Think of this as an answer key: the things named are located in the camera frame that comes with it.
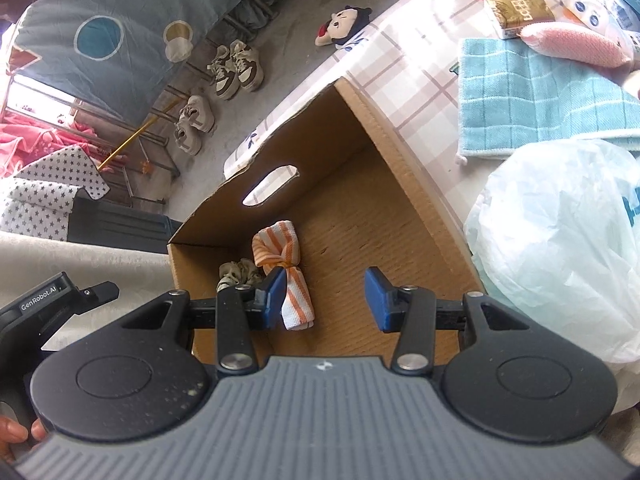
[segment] white cloth with black stars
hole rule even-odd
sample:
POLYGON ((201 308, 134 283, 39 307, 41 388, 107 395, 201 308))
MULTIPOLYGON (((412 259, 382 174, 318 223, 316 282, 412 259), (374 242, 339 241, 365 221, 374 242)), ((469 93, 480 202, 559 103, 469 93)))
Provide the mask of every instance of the white cloth with black stars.
POLYGON ((109 186, 79 146, 69 146, 0 180, 0 230, 66 241, 78 192, 94 200, 109 186))

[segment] cardboard box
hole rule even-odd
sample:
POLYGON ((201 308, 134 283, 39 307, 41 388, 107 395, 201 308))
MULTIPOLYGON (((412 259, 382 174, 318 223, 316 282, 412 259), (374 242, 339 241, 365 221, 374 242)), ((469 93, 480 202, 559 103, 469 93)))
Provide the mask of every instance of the cardboard box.
MULTIPOLYGON (((258 356, 382 355, 388 362, 398 334, 383 334, 374 323, 364 300, 366 267, 450 300, 481 288, 462 234, 429 189, 387 119, 339 80, 283 124, 174 235, 175 285, 192 298, 214 296, 220 264, 252 258, 254 234, 289 219, 316 322, 301 332, 255 333, 258 356), (242 204, 265 176, 287 165, 297 168, 294 178, 261 204, 242 204)), ((194 354, 213 362, 214 331, 197 332, 194 354)), ((436 341, 437 362, 458 351, 453 332, 436 341)))

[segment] human hand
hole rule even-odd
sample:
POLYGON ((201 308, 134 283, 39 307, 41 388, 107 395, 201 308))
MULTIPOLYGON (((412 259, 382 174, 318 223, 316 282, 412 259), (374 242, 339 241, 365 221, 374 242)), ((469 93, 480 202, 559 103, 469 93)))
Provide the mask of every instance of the human hand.
MULTIPOLYGON (((42 440, 47 431, 44 429, 40 419, 31 426, 31 434, 37 441, 42 440)), ((29 431, 18 422, 7 416, 0 415, 0 459, 12 462, 14 456, 9 448, 9 444, 20 444, 29 437, 29 431)))

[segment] blue towel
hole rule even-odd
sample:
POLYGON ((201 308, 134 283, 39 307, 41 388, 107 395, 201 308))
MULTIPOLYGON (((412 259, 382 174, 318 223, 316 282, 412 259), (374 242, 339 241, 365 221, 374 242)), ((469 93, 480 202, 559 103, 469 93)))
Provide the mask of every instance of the blue towel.
POLYGON ((640 151, 640 101, 593 68, 520 40, 463 40, 459 60, 459 156, 573 137, 640 151))

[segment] metal screw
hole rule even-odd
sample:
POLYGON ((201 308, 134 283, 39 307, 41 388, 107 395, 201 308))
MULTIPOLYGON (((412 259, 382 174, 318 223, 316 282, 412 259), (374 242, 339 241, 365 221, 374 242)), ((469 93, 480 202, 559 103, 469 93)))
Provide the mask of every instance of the metal screw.
POLYGON ((229 354, 220 359, 220 364, 227 370, 244 370, 254 363, 247 354, 229 354))
POLYGON ((396 361, 402 370, 415 372, 429 364, 429 360, 422 354, 403 354, 396 361))

